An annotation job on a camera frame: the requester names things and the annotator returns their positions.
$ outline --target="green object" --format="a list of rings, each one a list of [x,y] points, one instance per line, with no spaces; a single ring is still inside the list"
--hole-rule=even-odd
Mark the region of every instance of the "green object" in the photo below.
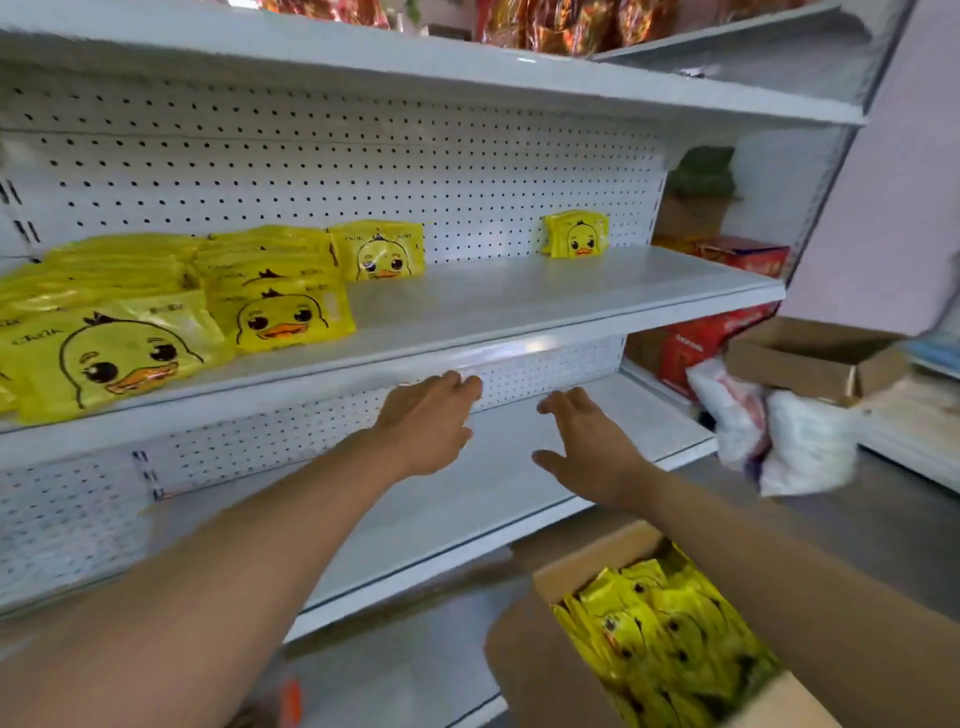
[[[666,192],[677,197],[732,197],[736,192],[730,162],[733,147],[695,147],[666,177]]]

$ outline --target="open cardboard box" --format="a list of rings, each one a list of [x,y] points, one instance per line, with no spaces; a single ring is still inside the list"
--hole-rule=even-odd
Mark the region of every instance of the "open cardboard box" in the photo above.
[[[604,567],[656,554],[663,538],[649,523],[593,508],[512,546],[534,591],[494,623],[485,651],[519,728],[624,728],[600,681],[577,654],[549,605],[576,592]],[[827,710],[783,674],[725,728],[838,728]]]
[[[737,334],[727,344],[727,371],[799,397],[853,406],[894,384],[909,360],[890,331],[776,318]]]

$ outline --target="pegboard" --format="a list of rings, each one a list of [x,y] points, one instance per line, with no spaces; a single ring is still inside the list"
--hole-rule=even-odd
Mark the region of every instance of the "pegboard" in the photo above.
[[[0,473],[0,609],[143,558],[152,501],[125,450]]]
[[[542,111],[8,71],[9,213],[37,254],[92,234],[207,234],[361,218],[426,226],[429,263],[530,255],[541,217],[649,240],[656,127]]]
[[[477,375],[484,382],[483,397],[473,411],[615,372],[623,344],[623,337],[613,337],[464,370],[464,376]],[[313,457],[351,432],[372,425],[389,391],[310,401],[189,430],[146,443],[134,456],[157,497],[170,497]]]

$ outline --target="pink wall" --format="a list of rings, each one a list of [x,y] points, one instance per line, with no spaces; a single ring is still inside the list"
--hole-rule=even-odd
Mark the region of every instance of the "pink wall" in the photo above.
[[[916,334],[960,250],[960,2],[920,0],[781,313]]]

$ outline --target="left arm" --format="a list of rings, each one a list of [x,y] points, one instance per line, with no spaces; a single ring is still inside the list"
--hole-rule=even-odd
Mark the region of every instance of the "left arm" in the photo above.
[[[219,728],[353,527],[456,459],[480,380],[400,387],[376,425],[227,509],[0,662],[7,728]]]

